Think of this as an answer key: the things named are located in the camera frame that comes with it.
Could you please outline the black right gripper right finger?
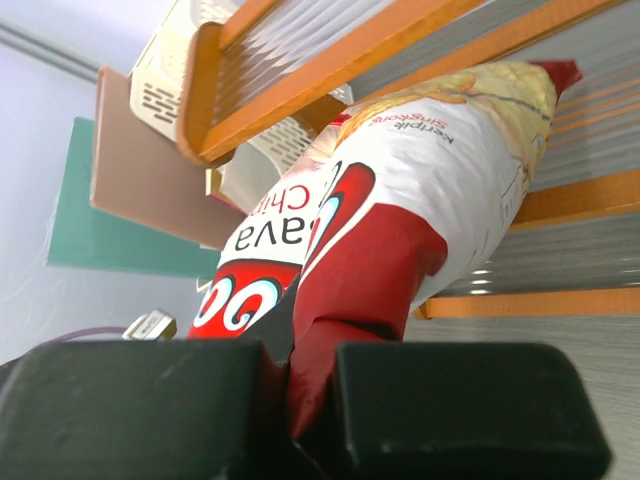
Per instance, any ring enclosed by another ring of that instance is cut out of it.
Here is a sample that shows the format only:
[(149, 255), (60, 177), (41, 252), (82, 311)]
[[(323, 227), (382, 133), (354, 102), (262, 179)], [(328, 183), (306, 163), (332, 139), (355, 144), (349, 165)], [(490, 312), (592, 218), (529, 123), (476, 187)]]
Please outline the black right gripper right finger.
[(600, 479), (611, 450), (542, 343), (347, 343), (304, 448), (335, 479)]

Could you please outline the red Chuba chips bag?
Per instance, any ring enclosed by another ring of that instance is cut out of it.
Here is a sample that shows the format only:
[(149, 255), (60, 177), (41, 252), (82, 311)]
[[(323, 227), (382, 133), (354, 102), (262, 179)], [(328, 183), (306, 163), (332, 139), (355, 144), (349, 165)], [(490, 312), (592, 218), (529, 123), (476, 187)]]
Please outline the red Chuba chips bag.
[(291, 299), (301, 438), (338, 345), (400, 340), (414, 309), (494, 253), (581, 76), (572, 60), (500, 61), (348, 107), (229, 236), (189, 337), (243, 335)]

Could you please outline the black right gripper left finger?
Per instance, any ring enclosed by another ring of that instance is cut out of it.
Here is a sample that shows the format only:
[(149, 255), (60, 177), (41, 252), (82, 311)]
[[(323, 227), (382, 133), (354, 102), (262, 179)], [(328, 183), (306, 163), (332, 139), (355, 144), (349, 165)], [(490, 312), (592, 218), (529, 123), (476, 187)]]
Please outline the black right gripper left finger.
[(296, 479), (292, 305), (229, 340), (56, 342), (1, 373), (5, 479)]

